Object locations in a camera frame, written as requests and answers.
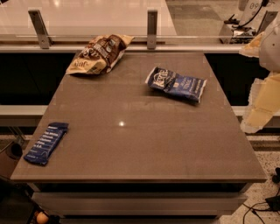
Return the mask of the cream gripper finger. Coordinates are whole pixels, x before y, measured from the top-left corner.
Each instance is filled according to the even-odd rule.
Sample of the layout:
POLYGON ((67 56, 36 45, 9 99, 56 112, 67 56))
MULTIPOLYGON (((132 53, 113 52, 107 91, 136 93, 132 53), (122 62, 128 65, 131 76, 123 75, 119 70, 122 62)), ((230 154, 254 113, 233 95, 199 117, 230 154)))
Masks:
POLYGON ((280 110, 280 73, 270 72, 264 80, 256 78, 251 86, 248 106, 242 116, 245 133, 261 130, 280 110))
POLYGON ((265 34, 264 31, 259 33, 248 44, 246 44, 239 50, 239 54, 245 57, 259 58, 262 52, 264 34, 265 34))

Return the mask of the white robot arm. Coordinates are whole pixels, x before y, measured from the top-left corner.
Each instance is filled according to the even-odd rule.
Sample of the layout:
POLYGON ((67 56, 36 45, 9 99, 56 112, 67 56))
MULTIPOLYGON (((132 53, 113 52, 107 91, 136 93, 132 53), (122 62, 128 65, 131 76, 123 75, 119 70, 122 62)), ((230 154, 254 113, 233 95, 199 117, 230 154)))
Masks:
POLYGON ((264 80, 255 78, 242 116, 241 129, 256 133, 280 110, 280 17, 276 16, 239 54, 258 58, 260 66, 269 71, 264 80))

